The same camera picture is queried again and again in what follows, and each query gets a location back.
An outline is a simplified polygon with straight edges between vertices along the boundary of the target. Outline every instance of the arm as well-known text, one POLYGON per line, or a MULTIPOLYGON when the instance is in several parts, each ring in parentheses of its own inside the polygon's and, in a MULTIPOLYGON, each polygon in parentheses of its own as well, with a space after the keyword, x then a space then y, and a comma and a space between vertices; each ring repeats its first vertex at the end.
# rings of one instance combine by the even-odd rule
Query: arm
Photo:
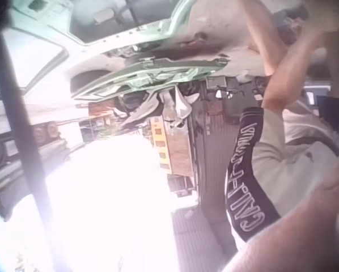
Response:
POLYGON ((321 36, 317 29, 305 26, 272 76, 265 91, 263 108, 281 116, 283 110, 300 97, 312 53, 318 47, 321 36))
POLYGON ((288 47, 278 34, 273 14, 260 0, 240 0, 250 34, 264 61, 266 75, 272 75, 287 53, 288 47))

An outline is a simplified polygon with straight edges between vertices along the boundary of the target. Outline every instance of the pole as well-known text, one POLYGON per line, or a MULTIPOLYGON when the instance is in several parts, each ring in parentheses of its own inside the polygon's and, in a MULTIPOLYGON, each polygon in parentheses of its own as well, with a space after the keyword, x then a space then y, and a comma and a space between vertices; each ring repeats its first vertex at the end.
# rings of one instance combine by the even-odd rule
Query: pole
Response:
POLYGON ((52 226, 52 208, 48 195, 45 172, 33 137, 21 90, 16 82, 12 60, 5 38, 0 33, 0 93, 12 134, 14 136, 27 185, 35 199, 37 209, 48 239, 54 271, 71 271, 65 261, 63 250, 52 226))

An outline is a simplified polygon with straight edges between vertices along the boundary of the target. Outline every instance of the car hood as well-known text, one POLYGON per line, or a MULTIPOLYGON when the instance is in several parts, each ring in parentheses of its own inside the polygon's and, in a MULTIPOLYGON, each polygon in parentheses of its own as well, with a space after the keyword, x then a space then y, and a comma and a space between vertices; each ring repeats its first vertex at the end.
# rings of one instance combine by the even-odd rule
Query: car hood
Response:
POLYGON ((126 93, 160 90, 204 78, 224 68, 227 63, 224 58, 176 62, 168 58, 145 59, 92 81, 73 93, 72 98, 81 102, 100 102, 126 93))

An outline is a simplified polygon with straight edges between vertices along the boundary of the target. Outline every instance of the person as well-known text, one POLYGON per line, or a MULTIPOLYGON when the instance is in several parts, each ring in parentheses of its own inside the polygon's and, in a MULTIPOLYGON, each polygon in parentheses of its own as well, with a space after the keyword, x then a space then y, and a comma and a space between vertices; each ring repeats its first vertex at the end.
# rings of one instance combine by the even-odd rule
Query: person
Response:
MULTIPOLYGON (((339 1, 313 2, 305 2, 309 19, 288 47, 262 2, 239 0, 265 73, 272 76, 261 108, 242 114, 226 174, 226 211, 239 250, 296 208, 339 159, 339 133, 301 98, 313 52, 324 44, 334 48, 327 35, 339 35, 339 14, 327 8, 339 1)), ((328 55, 332 95, 339 97, 339 51, 330 49, 328 55)))
POLYGON ((339 162, 294 211, 258 233, 223 272, 339 272, 339 162))

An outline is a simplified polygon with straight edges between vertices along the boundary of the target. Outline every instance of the sky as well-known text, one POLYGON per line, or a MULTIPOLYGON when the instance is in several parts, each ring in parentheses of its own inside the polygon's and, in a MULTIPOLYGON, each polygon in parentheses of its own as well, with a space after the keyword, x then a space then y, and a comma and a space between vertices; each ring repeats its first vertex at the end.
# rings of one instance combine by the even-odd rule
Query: sky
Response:
MULTIPOLYGON (((96 141, 46 178, 54 227, 73 271, 176 272, 173 198, 158 153, 140 135, 96 141)), ((0 262, 15 271, 17 251, 51 271, 32 196, 0 219, 0 262)))

